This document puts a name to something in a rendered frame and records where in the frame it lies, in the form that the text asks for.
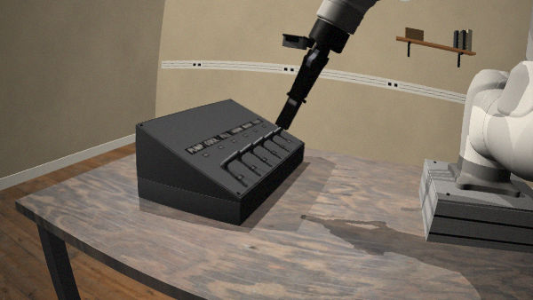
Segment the black switch console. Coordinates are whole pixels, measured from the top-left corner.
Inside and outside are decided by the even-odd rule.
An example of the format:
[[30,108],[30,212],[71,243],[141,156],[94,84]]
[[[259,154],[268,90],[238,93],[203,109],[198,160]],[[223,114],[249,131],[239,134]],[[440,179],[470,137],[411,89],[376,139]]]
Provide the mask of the black switch console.
[[231,225],[304,158],[303,141],[232,99],[137,123],[135,132],[140,198]]

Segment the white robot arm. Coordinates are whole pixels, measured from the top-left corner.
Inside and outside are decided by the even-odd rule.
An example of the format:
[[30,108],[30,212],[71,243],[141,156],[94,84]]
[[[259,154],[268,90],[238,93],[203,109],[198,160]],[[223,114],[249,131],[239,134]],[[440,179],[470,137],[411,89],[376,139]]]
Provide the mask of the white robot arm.
[[[377,1],[323,0],[316,15],[353,35]],[[525,61],[511,73],[483,69],[470,84],[457,163],[448,164],[457,189],[518,198],[511,173],[533,182],[533,1]]]

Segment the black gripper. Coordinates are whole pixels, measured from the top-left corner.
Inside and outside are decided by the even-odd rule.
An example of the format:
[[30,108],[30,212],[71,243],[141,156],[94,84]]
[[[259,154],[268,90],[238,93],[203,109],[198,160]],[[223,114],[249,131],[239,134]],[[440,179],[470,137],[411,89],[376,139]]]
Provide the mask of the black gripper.
[[276,125],[284,130],[287,130],[290,127],[302,102],[306,103],[305,98],[307,97],[307,94],[312,89],[316,79],[322,72],[322,69],[327,65],[330,50],[336,53],[341,53],[349,36],[350,35],[347,32],[335,27],[329,22],[319,18],[317,19],[308,36],[311,40],[315,41],[316,44],[314,48],[310,49],[307,55],[304,56],[300,70],[298,71],[297,77],[290,89],[290,93],[287,92],[287,95],[290,97],[288,97],[282,112],[278,116],[275,122]]

